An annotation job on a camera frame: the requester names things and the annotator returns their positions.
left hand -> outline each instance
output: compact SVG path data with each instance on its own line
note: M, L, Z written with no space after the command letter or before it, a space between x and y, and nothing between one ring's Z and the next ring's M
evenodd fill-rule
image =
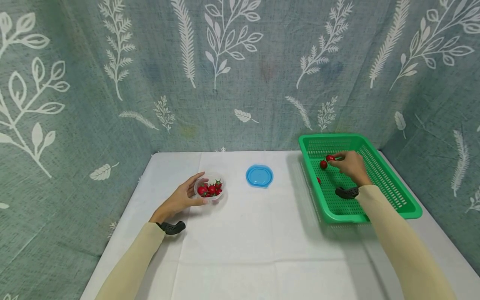
M197 179L203 176L205 172L198 173L188 178L187 181L182 183L173 194L160 205L159 208L153 213L149 222L163 223L165 219L173 217L175 214L181 212L185 208L190 206L201 206L207 204L206 199L192 199L195 196L194 185Z

clear plastic container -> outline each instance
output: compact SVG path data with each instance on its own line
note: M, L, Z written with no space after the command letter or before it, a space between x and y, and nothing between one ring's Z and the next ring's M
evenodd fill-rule
M213 197L202 197L199 193L198 193L198 187L203 184L203 183L206 183L208 184L208 186L210 186L210 184L215 184L217 182L217 180L220 180L220 182L222 183L222 192L220 193L220 195L217 195L217 196L213 196ZM200 177L199 179L197 179L197 181L195 182L195 186L193 187L194 190L195 190L195 195L196 197L200 197L200 198L203 198L203 199L206 199L208 200L210 203L216 203L218 202L222 197L223 195L226 193L226 190L227 190L227 183L225 182L225 179L223 179L223 176L218 174L218 173L215 173L215 172L209 172L209 173L205 173L202 177Z

right hand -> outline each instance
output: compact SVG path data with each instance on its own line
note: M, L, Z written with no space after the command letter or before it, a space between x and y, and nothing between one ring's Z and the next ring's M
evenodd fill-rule
M355 151L343 151L333 155L339 160L330 160L328 163L340 169L343 173L350 177L357 186L373 184L368 177L367 170L363 163L363 157Z

hand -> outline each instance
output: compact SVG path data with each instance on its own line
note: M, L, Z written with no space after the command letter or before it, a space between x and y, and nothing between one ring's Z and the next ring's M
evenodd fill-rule
M206 199L192 199L195 195L195 191L193 190L195 182L204 174L205 172L201 172L193 175L182 183L173 194L156 209L149 222L161 224L165 219L174 216L185 208L207 204L208 201Z
M350 177L357 186L373 184L368 177L367 170L363 163L363 157L355 151L343 151L333 155L340 160L330 160L328 163L340 169L343 173Z

white plant print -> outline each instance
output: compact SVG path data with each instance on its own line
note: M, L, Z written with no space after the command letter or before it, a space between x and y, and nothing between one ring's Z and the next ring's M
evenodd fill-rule
M103 25L114 35L114 37L107 36L107 41L115 54L107 49L109 63L105 64L103 68L109 78L115 82L118 99L123 101L119 91L119 82L125 79L129 72L127 69L120 70L120 68L124 68L133 62L131 58L122 57L123 52L135 50L135 45L129 43L132 33L128 30L132 26L132 21L123 17L123 9L125 8L123 0L112 0L111 2L110 0L103 0L103 3L100 3L98 7L105 17Z
M113 232L115 231L115 229L117 229L117 225L118 225L118 222L112 222L110 223L110 233L108 234L107 236L107 239L110 239L113 235Z
M392 53L395 44L402 35L402 30L403 27L405 27L405 21L408 16L409 6L410 0L397 0L396 2L392 27L390 27L387 37L380 47L375 63L372 65L372 69L370 69L370 88L373 88L373 82L380 75L387 58Z
M403 131L403 138L407 139L407 136L405 135L405 128L407 126L407 123L405 122L402 113L399 111L395 112L395 123L398 130Z
M3 300L18 300L18 296L19 295L16 295L15 297L10 295L10 294L6 294L5 297L3 297Z
M242 121L243 123L246 123L246 122L252 120L252 121L254 121L255 123L258 124L257 121L252 119L252 115L250 113L241 111L239 109L234 109L233 111L235 112L235 116L237 116L237 118L239 118L239 120Z
M195 63L193 62L193 29L184 0L171 0L173 11L179 19L180 49L185 76L195 86Z
M118 165L119 165L119 163L116 163L113 166L110 166L109 164L104 164L100 168L93 171L92 174L90 174L90 178L95 180L95 181L96 180L108 179L108 178L110 178L110 172L111 172L112 168L114 168Z
M305 106L303 106L302 103L300 103L297 99L295 99L292 96L286 96L285 99L287 99L288 102L293 104L299 110L299 113L303 120L303 124L305 124L305 127L307 127L310 130L313 130L312 125L310 124L310 119L308 118L308 114L307 114L307 110L305 109Z
M160 130L157 127L155 127L155 125L152 122L150 122L147 118L145 118L144 116L142 116L140 113L138 113L136 111L132 111L132 110L122 111L119 114L119 117L121 117L121 118L133 118L133 119L139 121L140 123L142 123L143 125L145 125L148 128L155 129L155 130Z
M417 73L415 67L418 62L412 63L416 58L423 58L430 69L436 69L436 54L442 55L442 61L447 66L454 66L454 57L465 56L472 53L472 47L456 46L460 36L446 40L445 30L461 25L466 34L480 33L480 14L478 13L479 0L473 0L467 5L467 0L440 0L440 12L436 9L427 10L426 19L420 21L420 30L415 33L410 42L408 57L405 53L400 56L402 67L390 89L398 79L413 76Z
M326 103L322 103L322 108L318 110L318 126L320 127L320 131L323 133L325 129L327 129L328 125L335 120L335 108L334 105L338 99L338 96L332 97L331 101L327 101Z
M42 49L48 45L50 40L41 34L28 34L35 26L35 14L27 13L21 16L16 23L15 31L11 33L13 28L12 19L6 12L0 13L0 30L2 37L2 47L0 48L0 59L9 45L22 44L32 49ZM40 162L40 156L46 147L50 146L55 140L55 131L49 131L44 135L44 131L39 122L37 122L30 132L31 142L25 141L24 137L18 130L19 123L23 120L25 114L44 114L55 115L60 113L65 105L59 102L47 102L40 106L34 105L42 93L48 89L54 89L57 92L65 93L70 85L62 81L65 75L65 62L59 60L55 62L50 69L50 77L45 79L45 65L42 60L35 57L32 60L32 77L35 82L35 91L31 97L27 95L27 85L24 78L19 72L13 71L8 80L8 90L10 98L13 100L7 105L3 92L0 91L0 144L11 144L21 150L27 152L36 164L44 171L44 173L52 178L50 173L44 168Z
M468 213L468 211L471 209L480 211L480 187L475 192L475 199L470 197L470 207L465 211L465 213Z
M173 124L175 121L175 115L167 107L167 96L161 96L160 100L154 102L155 107L153 111L156 113L157 118L160 119L162 126L167 129L167 132L170 134L170 129L172 127L170 125Z
M220 2L219 6L215 4L205 5L206 13L204 14L205 20L209 25L207 28L207 41L213 50L213 54L205 51L205 55L214 68L214 89L216 89L216 78L220 74L226 74L230 71L230 67L227 67L227 59L223 60L221 58L222 55L229 54L235 60L244 60L244 55L235 48L244 46L248 52L256 52L257 47L254 43L260 41L264 36L262 33L253 32L247 37L248 25L245 25L237 32L230 27L232 22L239 16L244 16L250 22L260 20L260 16L254 10L260 5L261 0L250 2L249 0L229 0L228 4L225 4L226 0L218 0L218 2Z
M342 33L348 29L347 17L352 12L352 8L352 2L345 5L344 0L338 0L336 7L330 9L329 19L331 21L327 21L325 25L328 38L321 35L318 40L318 49L317 46L313 45L310 54L300 58L301 75L297 80L297 89L305 74L317 73L320 71L318 65L329 62L329 59L324 56L325 52L338 52L336 43L343 39Z
M451 187L453 190L453 196L456 197L456 191L458 191L460 188L463 177L465 176L470 164L470 156L468 154L467 144L465 144L465 141L463 140L462 133L460 131L453 130L453 136L455 137L456 148L458 150L458 162L452 178Z

